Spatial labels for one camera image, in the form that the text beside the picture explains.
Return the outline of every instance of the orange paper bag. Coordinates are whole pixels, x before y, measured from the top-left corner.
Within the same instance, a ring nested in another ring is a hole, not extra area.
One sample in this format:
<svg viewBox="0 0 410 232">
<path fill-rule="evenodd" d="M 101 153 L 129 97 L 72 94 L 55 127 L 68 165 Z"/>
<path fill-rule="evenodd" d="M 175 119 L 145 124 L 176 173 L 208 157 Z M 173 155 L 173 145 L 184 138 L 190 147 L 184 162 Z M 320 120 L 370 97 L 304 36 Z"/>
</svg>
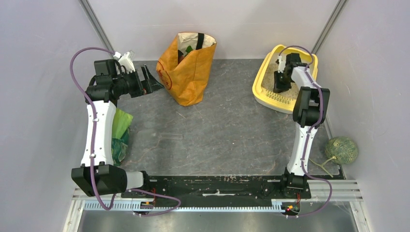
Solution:
<svg viewBox="0 0 410 232">
<path fill-rule="evenodd" d="M 158 75 L 180 105 L 202 101 L 216 46 L 212 36 L 182 32 L 158 60 Z"/>
</svg>

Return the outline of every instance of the green melon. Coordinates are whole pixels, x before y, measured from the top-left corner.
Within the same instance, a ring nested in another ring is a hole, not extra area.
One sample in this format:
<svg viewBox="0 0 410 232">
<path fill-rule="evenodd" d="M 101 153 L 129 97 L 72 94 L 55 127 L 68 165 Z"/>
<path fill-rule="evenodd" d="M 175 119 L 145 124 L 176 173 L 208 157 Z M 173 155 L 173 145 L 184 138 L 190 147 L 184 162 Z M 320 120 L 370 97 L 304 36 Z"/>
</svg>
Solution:
<svg viewBox="0 0 410 232">
<path fill-rule="evenodd" d="M 337 164 L 346 164 L 353 162 L 359 154 L 357 144 L 348 137 L 335 137 L 327 143 L 324 152 L 326 156 Z"/>
</svg>

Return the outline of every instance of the melon stem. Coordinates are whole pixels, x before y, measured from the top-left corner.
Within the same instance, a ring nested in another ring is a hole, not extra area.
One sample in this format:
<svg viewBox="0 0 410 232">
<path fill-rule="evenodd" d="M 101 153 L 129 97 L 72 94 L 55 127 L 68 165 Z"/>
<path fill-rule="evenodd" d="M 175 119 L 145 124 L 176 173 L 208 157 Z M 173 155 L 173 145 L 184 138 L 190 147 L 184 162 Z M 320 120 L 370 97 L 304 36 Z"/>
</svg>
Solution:
<svg viewBox="0 0 410 232">
<path fill-rule="evenodd" d="M 323 162 L 322 164 L 318 164 L 318 163 L 316 163 L 315 161 L 313 161 L 311 158 L 309 158 L 309 160 L 310 160 L 312 163 L 314 163 L 314 164 L 318 165 L 319 167 L 321 167 L 321 168 L 323 169 L 323 171 L 325 171 L 331 178 L 333 178 L 333 175 L 330 174 L 330 172 L 328 172 L 328 171 L 324 168 L 324 165 L 327 164 L 329 161 L 335 160 L 335 159 L 336 159 L 336 156 L 333 156 L 333 157 L 327 159 L 327 160 L 326 160 L 325 162 Z"/>
</svg>

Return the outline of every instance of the black strap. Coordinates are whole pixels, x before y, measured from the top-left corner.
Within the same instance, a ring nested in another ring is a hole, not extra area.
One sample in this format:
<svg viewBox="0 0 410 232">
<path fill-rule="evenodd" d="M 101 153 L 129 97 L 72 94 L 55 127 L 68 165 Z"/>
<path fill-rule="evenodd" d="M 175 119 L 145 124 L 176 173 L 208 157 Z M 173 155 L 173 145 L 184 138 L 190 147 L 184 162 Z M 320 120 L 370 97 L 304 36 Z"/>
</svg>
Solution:
<svg viewBox="0 0 410 232">
<path fill-rule="evenodd" d="M 204 44 L 204 34 L 198 33 L 198 43 L 196 44 L 196 50 L 201 49 Z"/>
</svg>

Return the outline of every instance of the yellow tray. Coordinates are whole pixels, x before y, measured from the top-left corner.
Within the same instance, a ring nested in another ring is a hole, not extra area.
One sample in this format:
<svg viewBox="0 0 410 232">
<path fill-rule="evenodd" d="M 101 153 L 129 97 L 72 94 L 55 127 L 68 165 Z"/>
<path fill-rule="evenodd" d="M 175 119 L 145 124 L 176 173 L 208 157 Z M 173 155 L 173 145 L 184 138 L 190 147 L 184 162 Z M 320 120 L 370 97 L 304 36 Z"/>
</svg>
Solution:
<svg viewBox="0 0 410 232">
<path fill-rule="evenodd" d="M 255 81 L 253 82 L 252 92 L 255 95 L 255 99 L 260 104 L 269 107 L 271 109 L 291 114 L 293 112 L 294 105 L 296 103 L 296 99 L 283 97 L 273 91 L 270 91 L 264 87 L 262 87 L 262 80 L 264 79 L 266 69 L 271 62 L 271 59 L 274 59 L 273 62 L 276 61 L 278 58 L 279 52 L 282 51 L 283 48 L 286 46 L 278 45 L 276 46 L 268 55 L 266 55 L 262 66 L 260 67 L 258 74 L 256 75 Z M 286 56 L 289 53 L 299 53 L 300 58 L 308 63 L 312 61 L 310 58 L 309 53 L 306 53 L 302 50 L 297 48 L 288 48 L 282 53 L 282 57 Z M 312 77 L 316 80 L 316 76 L 318 74 L 318 58 L 315 54 L 313 54 L 315 61 L 310 66 L 310 72 L 312 73 Z"/>
</svg>

